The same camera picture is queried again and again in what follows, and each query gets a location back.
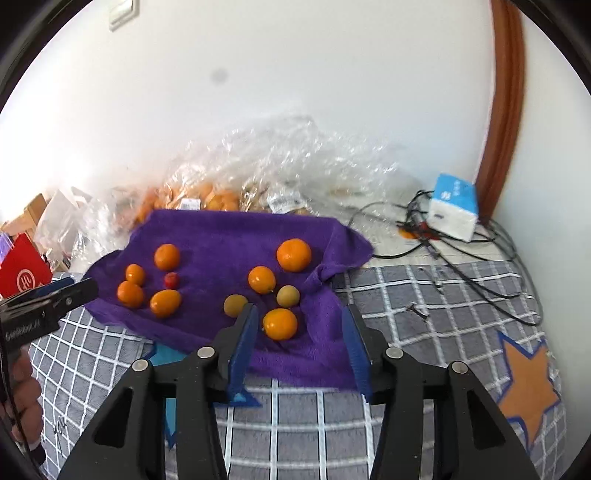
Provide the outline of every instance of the hand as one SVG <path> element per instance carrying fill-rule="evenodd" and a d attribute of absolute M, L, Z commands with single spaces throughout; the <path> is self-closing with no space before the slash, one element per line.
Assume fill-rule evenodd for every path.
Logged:
<path fill-rule="evenodd" d="M 41 396 L 41 385 L 32 377 L 32 374 L 33 366 L 29 354 L 23 348 L 21 349 L 21 356 L 12 366 L 12 376 L 15 381 L 12 394 L 17 410 L 21 415 L 22 429 L 29 444 L 35 443 L 41 437 L 43 431 L 43 409 L 37 401 Z M 4 405 L 0 405 L 0 417 L 3 418 L 6 413 L 10 418 L 14 418 L 9 401 Z M 16 424 L 12 427 L 12 436 L 18 442 L 23 441 Z"/>

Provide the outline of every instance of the red box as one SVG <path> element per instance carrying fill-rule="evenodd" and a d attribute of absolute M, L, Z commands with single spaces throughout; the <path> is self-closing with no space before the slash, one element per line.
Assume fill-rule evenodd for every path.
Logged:
<path fill-rule="evenodd" d="M 19 235 L 0 265 L 0 295 L 8 298 L 50 282 L 51 270 L 28 237 Z"/>

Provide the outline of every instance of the purple towel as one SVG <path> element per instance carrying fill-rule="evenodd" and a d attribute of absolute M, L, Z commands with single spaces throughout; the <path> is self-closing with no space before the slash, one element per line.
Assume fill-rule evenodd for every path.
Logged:
<path fill-rule="evenodd" d="M 301 273 L 281 269 L 275 252 L 290 238 L 301 238 L 312 248 L 312 262 Z M 154 265 L 154 252 L 171 243 L 181 251 L 177 312 L 157 320 L 148 307 L 150 297 L 164 289 L 165 272 Z M 183 352 L 208 344 L 218 330 L 233 324 L 224 315 L 224 299 L 233 293 L 255 303 L 261 318 L 277 308 L 275 296 L 261 296 L 248 286 L 248 273 L 266 265 L 275 273 L 277 289 L 294 285 L 301 293 L 293 308 L 298 331 L 292 339 L 274 342 L 259 333 L 251 371 L 294 385 L 353 388 L 353 373 L 341 329 L 341 303 L 328 280 L 360 267 L 371 257 L 370 243 L 331 218 L 266 213 L 192 212 L 158 210 L 139 227 L 125 250 L 113 252 L 90 267 L 86 276 L 99 285 L 99 298 L 88 311 L 106 325 L 124 325 L 147 338 Z M 127 265 L 146 272 L 146 306 L 128 310 L 116 298 Z"/>

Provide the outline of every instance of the small red fruit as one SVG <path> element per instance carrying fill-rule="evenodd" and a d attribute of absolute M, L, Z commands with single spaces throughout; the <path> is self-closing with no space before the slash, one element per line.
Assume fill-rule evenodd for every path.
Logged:
<path fill-rule="evenodd" d="M 169 290 L 175 290 L 178 287 L 179 280 L 180 280 L 180 277 L 178 276 L 178 273 L 176 273 L 176 272 L 167 273 L 164 276 L 164 286 L 166 288 L 168 288 Z"/>

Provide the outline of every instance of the tissue box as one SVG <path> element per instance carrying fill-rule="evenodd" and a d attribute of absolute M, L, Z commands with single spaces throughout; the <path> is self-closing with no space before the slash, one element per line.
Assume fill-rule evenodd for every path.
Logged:
<path fill-rule="evenodd" d="M 469 242 L 477 222 L 478 204 L 474 185 L 453 175 L 439 175 L 427 215 L 429 226 Z"/>

